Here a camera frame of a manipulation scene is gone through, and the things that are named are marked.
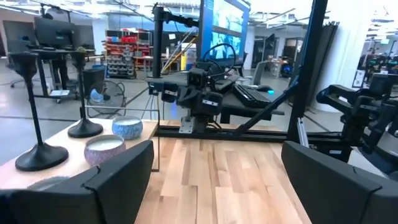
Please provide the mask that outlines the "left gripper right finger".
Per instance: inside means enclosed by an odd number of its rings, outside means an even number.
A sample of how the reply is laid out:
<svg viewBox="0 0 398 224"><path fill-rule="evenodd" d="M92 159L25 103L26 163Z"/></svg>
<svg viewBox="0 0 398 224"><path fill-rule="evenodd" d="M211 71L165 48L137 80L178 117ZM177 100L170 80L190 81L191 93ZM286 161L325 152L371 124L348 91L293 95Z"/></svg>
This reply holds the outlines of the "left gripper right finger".
<svg viewBox="0 0 398 224"><path fill-rule="evenodd" d="M292 141L281 158L312 224L398 224L398 182Z"/></svg>

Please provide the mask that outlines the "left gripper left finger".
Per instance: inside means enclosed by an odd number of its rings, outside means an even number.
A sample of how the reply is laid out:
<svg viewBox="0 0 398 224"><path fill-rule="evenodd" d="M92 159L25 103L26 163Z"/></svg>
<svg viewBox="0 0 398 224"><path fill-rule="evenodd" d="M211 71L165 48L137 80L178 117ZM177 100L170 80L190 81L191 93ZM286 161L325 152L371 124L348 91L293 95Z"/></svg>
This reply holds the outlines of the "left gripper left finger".
<svg viewBox="0 0 398 224"><path fill-rule="evenodd" d="M0 224L134 224L149 183L151 140L44 190L0 190Z"/></svg>

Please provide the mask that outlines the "pink patterned ceramic bowl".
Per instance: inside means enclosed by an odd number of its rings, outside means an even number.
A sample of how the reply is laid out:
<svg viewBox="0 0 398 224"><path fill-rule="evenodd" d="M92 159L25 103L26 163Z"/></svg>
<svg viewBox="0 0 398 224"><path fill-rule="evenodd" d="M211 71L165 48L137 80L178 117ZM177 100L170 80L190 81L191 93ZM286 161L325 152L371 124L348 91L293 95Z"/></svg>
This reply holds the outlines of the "pink patterned ceramic bowl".
<svg viewBox="0 0 398 224"><path fill-rule="evenodd" d="M90 166L97 166L125 150L126 144L122 137L114 134L105 134L87 141L83 153L85 161Z"/></svg>

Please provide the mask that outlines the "black metal candlestick holder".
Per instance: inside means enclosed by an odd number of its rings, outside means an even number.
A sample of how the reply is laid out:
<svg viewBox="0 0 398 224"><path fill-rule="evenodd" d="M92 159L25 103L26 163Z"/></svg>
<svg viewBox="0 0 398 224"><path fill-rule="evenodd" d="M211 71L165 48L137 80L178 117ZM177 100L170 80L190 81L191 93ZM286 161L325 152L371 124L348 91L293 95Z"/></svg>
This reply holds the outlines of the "black metal candlestick holder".
<svg viewBox="0 0 398 224"><path fill-rule="evenodd" d="M37 108L33 93L33 76L37 73L37 54L28 52L10 53L14 62L14 70L20 75L27 87L32 120L34 122L37 144L29 151L20 155L15 161L17 170L32 172L49 169L57 166L68 159L68 151L61 146L52 146L42 139Z"/></svg>
<svg viewBox="0 0 398 224"><path fill-rule="evenodd" d="M68 136L71 138L89 138L97 136L103 132L102 125L90 121L86 117L85 94L83 90L83 68L85 66L86 50L78 47L72 54L73 65L77 69L78 89L80 94L80 120L68 130Z"/></svg>

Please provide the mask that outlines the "yellow white container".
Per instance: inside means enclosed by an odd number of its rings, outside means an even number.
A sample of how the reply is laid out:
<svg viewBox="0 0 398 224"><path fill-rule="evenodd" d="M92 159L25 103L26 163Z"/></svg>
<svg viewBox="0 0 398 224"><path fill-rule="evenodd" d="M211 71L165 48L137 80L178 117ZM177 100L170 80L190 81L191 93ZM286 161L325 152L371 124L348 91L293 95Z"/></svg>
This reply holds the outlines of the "yellow white container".
<svg viewBox="0 0 398 224"><path fill-rule="evenodd" d="M182 50L185 50L181 55L180 69L189 70L197 59L197 48L196 44L183 43L181 46Z"/></svg>

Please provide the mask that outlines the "wooden shelf with black legs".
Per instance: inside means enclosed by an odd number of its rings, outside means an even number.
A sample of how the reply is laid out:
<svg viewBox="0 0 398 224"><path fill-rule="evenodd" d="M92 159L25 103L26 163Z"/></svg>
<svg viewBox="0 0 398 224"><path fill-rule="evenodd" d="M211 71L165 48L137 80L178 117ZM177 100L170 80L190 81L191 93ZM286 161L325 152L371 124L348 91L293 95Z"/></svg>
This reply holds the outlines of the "wooden shelf with black legs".
<svg viewBox="0 0 398 224"><path fill-rule="evenodd" d="M93 118L90 119L90 121L99 123L103 126L104 130L100 135L113 133L111 128L113 123L112 119ZM158 127L157 121L144 120L142 123L143 131L140 138L126 141L127 149L142 141L150 139ZM67 134L70 127L65 128L45 141L50 145L62 146L68 150L69 157L65 162L45 170L24 172L15 168L16 158L10 160L0 166L0 189L24 189L42 179L58 176L73 177L74 175L89 169L90 165L85 161L83 151L85 143L93 137L83 139L70 138Z"/></svg>

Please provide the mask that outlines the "black keyboard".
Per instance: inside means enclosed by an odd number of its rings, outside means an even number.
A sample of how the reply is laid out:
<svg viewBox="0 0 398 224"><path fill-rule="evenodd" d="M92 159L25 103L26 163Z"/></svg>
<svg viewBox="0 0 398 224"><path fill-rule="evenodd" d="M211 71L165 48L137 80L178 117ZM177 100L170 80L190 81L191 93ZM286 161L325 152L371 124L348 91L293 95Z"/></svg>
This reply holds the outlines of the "black keyboard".
<svg viewBox="0 0 398 224"><path fill-rule="evenodd" d="M251 108L265 108L271 103L257 90L250 89L243 85L233 85L233 95L244 105Z"/></svg>

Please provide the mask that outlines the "grey office chair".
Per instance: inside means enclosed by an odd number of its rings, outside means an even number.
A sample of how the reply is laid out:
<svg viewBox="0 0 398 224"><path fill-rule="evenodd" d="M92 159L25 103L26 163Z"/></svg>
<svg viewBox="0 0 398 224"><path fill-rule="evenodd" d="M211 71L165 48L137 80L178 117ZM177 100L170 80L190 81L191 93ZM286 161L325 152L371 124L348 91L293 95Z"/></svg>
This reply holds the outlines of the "grey office chair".
<svg viewBox="0 0 398 224"><path fill-rule="evenodd" d="M270 61L265 60L265 61L259 62L256 65L256 69L254 71L254 75L252 76L252 84L253 85L260 85L261 84L261 78L262 78L262 75L263 75L263 73L265 71L265 67L269 63L270 63Z"/></svg>

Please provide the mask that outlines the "silver aluminium bar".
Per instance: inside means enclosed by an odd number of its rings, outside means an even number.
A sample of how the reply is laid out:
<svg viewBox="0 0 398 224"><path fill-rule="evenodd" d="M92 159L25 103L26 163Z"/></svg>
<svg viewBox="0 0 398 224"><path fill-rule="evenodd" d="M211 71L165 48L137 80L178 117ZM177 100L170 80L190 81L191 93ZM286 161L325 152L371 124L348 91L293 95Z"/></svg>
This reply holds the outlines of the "silver aluminium bar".
<svg viewBox="0 0 398 224"><path fill-rule="evenodd" d="M299 142L302 146L309 147L308 136L305 130L305 124L303 118L297 119L297 130Z"/></svg>

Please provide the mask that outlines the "monitor with blue screen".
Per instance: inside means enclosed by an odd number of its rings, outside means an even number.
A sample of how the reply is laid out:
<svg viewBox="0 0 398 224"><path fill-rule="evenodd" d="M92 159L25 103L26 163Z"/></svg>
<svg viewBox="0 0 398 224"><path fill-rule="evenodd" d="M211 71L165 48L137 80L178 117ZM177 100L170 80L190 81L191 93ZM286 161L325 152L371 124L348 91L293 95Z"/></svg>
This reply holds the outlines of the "monitor with blue screen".
<svg viewBox="0 0 398 224"><path fill-rule="evenodd" d="M243 0L201 0L198 55L243 61L250 5Z"/></svg>

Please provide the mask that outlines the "black waste bin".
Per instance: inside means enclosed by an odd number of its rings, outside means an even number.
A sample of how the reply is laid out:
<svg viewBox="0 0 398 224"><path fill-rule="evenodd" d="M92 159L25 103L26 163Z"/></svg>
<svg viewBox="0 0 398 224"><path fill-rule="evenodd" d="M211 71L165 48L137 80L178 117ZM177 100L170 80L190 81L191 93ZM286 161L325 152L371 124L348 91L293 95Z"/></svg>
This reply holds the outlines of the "black waste bin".
<svg viewBox="0 0 398 224"><path fill-rule="evenodd" d="M101 93L104 85L105 66L96 66L83 71L83 91L85 98L89 98L92 90Z"/></svg>

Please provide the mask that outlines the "dark monitor on desk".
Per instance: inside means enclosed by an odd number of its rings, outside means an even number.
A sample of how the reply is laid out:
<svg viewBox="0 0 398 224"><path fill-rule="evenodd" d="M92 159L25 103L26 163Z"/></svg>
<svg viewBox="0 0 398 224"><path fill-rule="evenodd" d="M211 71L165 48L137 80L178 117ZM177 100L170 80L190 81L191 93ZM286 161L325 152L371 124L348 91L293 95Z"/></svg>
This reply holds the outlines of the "dark monitor on desk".
<svg viewBox="0 0 398 224"><path fill-rule="evenodd" d="M91 49L91 50L95 48L92 26L76 25L74 29L73 38L74 38L73 43L76 48L84 47L85 49Z"/></svg>
<svg viewBox="0 0 398 224"><path fill-rule="evenodd" d="M52 47L73 45L75 24L42 17L34 19L36 39L39 44Z"/></svg>

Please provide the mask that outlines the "black background desk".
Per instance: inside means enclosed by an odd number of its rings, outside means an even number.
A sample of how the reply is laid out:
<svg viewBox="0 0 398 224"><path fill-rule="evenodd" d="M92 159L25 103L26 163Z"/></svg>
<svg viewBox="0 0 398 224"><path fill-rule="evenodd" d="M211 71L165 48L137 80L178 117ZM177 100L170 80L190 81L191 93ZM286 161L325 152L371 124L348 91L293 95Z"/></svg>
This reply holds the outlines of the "black background desk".
<svg viewBox="0 0 398 224"><path fill-rule="evenodd" d="M47 57L50 59L49 65L50 65L50 72L53 74L52 70L52 59L64 59L66 55L71 56L73 60L77 60L77 57L80 58L80 62L83 64L80 67L76 67L78 70L78 83L81 84L81 78L80 75L82 74L83 66L85 65L85 60L89 60L90 56L88 56L88 53L93 53L95 50L93 49L85 49L84 47L79 47L76 50L59 50L59 49L54 49L51 47L43 47L42 49L31 49L31 52L34 52L37 54L36 58L36 64L37 64L37 70L39 72L39 77L40 77L40 84L42 87L42 94L37 95L33 94L33 97L35 98L47 98L47 99L53 99L56 101L56 103L60 103L62 100L77 100L78 95L83 92L83 88L80 88L78 91L71 91L66 88L66 82L60 79L61 83L61 90L58 90L58 92L65 92L67 93L66 95L51 95L55 90L50 90L48 91L47 86L46 86L46 81L45 81L45 74L44 74L44 69L42 65L42 57Z"/></svg>

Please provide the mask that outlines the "white room column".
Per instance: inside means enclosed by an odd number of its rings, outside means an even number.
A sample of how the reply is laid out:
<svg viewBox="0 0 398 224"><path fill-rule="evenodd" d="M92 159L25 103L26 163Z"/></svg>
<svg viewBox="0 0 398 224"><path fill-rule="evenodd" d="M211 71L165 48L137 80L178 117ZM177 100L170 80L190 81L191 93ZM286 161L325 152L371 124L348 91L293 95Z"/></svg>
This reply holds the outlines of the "white room column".
<svg viewBox="0 0 398 224"><path fill-rule="evenodd" d="M330 19L339 22L327 66L326 87L352 87L374 13L371 0L328 0Z"/></svg>

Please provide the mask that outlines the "silver metal bracket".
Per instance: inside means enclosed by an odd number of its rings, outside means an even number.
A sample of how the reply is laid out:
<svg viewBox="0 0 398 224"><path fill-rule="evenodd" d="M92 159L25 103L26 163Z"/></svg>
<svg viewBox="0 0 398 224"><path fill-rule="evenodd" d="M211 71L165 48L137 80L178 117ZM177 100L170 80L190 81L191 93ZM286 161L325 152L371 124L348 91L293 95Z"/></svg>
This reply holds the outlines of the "silver metal bracket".
<svg viewBox="0 0 398 224"><path fill-rule="evenodd" d="M192 134L197 133L199 128L198 120L193 116L184 116L181 119L181 125L179 128L180 134Z"/></svg>

